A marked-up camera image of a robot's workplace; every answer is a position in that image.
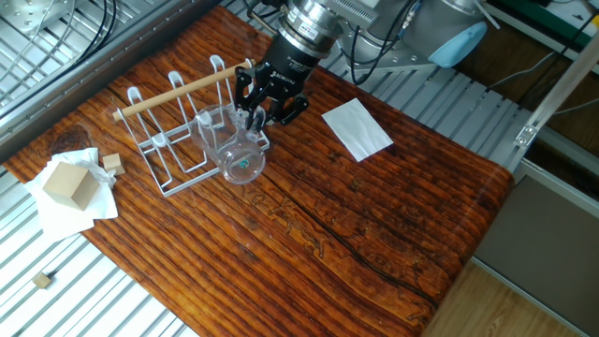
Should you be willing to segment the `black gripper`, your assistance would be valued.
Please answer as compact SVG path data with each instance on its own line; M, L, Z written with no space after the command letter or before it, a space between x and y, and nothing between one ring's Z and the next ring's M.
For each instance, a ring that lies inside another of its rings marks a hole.
M261 130L263 113L259 104L270 99L268 120L288 125L309 107L308 98L301 94L304 82L314 72L314 58L307 54L266 55L256 66L254 78L250 70L236 70L234 105L247 113L245 128ZM293 97L290 104L286 100Z

